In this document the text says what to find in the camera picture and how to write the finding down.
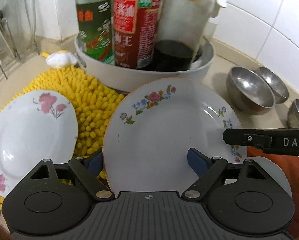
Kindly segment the white round condiment tray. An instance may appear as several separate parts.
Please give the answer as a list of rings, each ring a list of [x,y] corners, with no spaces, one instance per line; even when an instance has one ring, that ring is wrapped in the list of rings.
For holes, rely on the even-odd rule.
[[[124,93],[132,92],[146,83],[167,77],[181,77],[202,81],[207,75],[215,58],[213,45],[207,39],[204,39],[198,51],[200,56],[191,64],[189,70],[181,72],[152,72],[117,67],[112,64],[97,61],[82,51],[83,45],[78,36],[74,39],[74,45],[79,66],[85,70],[86,74],[92,75],[99,79],[104,85]]]

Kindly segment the red label oil bottle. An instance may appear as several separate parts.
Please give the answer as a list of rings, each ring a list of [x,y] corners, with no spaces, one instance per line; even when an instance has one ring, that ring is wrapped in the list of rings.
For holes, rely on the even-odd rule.
[[[162,1],[113,0],[116,66],[141,69],[150,64]]]

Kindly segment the dark soy sauce bottle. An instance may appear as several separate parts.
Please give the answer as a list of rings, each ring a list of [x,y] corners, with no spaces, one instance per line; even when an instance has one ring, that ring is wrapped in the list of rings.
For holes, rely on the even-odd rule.
[[[188,70],[215,0],[164,0],[150,64],[157,72]]]

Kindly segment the green label vinegar bottle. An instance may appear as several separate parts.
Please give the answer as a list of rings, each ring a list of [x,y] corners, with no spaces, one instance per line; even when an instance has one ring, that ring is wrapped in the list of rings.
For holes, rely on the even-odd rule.
[[[88,56],[114,62],[112,0],[76,0],[79,45]]]

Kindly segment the floral plate with orange rim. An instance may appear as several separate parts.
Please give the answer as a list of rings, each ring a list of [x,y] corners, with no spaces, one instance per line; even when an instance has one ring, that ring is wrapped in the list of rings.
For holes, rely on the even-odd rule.
[[[242,163],[243,146],[227,145],[223,132],[241,126],[221,96],[195,81],[166,78],[126,96],[111,116],[103,160],[111,190],[184,192],[198,176],[187,161],[190,148],[207,157]]]

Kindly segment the white plate with pink flowers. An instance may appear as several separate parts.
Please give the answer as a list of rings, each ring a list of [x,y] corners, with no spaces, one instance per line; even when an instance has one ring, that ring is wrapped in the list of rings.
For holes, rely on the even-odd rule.
[[[72,103],[52,90],[34,90],[0,112],[0,196],[6,197],[41,160],[68,162],[78,122]]]

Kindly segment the steel bowl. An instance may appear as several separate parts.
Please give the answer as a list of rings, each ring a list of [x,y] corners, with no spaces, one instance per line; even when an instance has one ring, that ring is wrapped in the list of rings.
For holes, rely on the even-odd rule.
[[[288,91],[288,88],[282,81],[282,79],[278,77],[277,74],[275,74],[270,69],[264,66],[259,67],[258,72],[260,73],[260,76],[265,80],[265,82],[271,88],[275,97],[276,104],[280,105],[286,102],[290,96],[290,93]]]
[[[232,67],[227,74],[226,86],[232,102],[245,113],[263,115],[276,105],[269,85],[258,74],[247,68]]]
[[[299,99],[294,100],[288,109],[287,125],[289,128],[299,128]]]

